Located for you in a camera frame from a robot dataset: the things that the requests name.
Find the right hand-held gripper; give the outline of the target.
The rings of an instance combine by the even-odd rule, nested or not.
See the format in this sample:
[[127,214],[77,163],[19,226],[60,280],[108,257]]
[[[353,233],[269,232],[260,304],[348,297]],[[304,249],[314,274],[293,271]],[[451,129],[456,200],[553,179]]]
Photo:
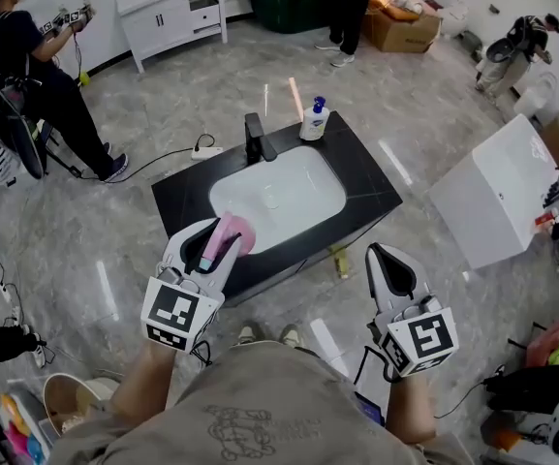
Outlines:
[[[443,307],[436,295],[426,295],[420,263],[397,248],[374,242],[367,247],[365,264],[370,295],[377,310],[384,311],[374,318],[378,329],[374,343],[393,378],[435,368],[458,351],[451,309]],[[420,301],[391,309],[401,298]]]

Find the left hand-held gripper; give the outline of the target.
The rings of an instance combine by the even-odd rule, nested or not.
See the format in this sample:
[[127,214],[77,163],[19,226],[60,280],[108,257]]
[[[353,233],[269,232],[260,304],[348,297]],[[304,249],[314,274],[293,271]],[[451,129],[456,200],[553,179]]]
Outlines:
[[170,238],[145,291],[140,321],[146,339],[186,354],[202,341],[225,302],[223,289],[242,244],[237,233],[211,258],[204,250],[218,223],[217,217],[204,219]]

